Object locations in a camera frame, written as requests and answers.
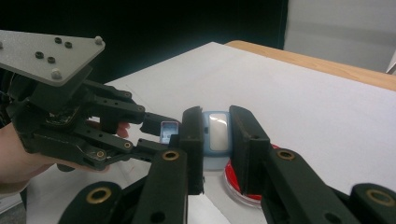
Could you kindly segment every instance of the black background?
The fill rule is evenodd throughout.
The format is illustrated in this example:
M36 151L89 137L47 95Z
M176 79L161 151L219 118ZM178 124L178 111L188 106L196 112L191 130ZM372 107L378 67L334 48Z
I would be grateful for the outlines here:
M101 36L106 49L89 79L105 83L209 42L283 49L288 0L9 1L0 29Z

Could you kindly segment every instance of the screw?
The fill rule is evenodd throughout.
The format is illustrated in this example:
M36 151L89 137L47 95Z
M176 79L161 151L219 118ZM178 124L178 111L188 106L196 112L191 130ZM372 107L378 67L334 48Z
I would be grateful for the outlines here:
M60 37L55 37L55 43L62 44L62 39Z
M54 57L48 57L47 61L49 63L55 63L55 58Z
M53 79L61 79L62 78L61 70L59 70L59 68L52 69L50 76Z
M96 153L96 156L99 157L99 158L104 157L104 156L105 156L105 152L103 152L103 151L98 151L98 152Z
M72 45L72 43L70 43L70 42L64 42L64 46L65 46L67 49L73 48L73 45Z
M103 39L102 39L102 37L100 37L99 35L97 35L97 36L95 37L95 44L96 44L96 45L102 45L102 44L103 44Z
M43 58L44 58L44 54L43 54L43 52L41 52L41 51L37 51L37 52L35 53L35 57L36 57L37 59L43 59Z

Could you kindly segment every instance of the screw hole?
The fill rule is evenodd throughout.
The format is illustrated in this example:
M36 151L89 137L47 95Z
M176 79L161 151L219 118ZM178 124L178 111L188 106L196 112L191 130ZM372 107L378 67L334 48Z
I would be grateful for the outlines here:
M392 207L396 204L395 200L384 191L378 189L368 189L366 194L372 201L384 206Z
M293 153L291 153L291 152L289 152L289 151L286 151L286 150L279 150L279 151L276 153L276 155L277 155L280 159L285 160L285 161L292 161L292 160L294 160L294 158L295 158L295 156L294 156Z
M166 151L163 153L163 159L166 161L174 161L178 158L178 152L176 151Z
M55 63L55 58L54 57L48 57L47 61L49 63Z
M73 45L72 45L72 43L70 43L70 42L64 42L64 46L65 46L67 49L73 48Z
M165 213L164 212L153 213L153 214L151 214L150 220L153 223L164 222L165 221Z
M104 156L105 156L105 152L103 152L103 151L98 151L98 152L96 153L96 156L97 156L97 157L104 157Z
M107 200L111 195L111 190L107 187L101 187L91 190L87 195L88 203L102 203Z
M55 37L55 43L62 44L62 39L60 37Z
M43 52L41 52L41 51L37 51L37 52L35 53L35 57L36 57L37 59L43 59L43 58L44 58L44 54L43 54Z

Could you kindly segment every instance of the human hand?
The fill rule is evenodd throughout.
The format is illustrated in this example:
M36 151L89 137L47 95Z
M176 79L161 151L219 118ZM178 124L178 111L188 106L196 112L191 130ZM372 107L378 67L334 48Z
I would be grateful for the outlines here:
M87 121L87 123L94 128L100 128L97 122ZM119 123L117 135L123 138L128 137L127 129L129 129L129 123ZM16 185L25 186L32 177L43 173L54 163L92 172L108 170L107 167L104 171L94 171L71 161L63 161L40 153L27 153L12 124L0 129L0 193L1 189L7 186L13 186L12 189Z

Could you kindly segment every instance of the white wall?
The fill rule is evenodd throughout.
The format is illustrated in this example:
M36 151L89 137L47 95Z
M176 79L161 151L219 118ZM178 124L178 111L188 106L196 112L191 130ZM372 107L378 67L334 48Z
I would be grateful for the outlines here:
M396 0L289 0L285 50L386 72Z

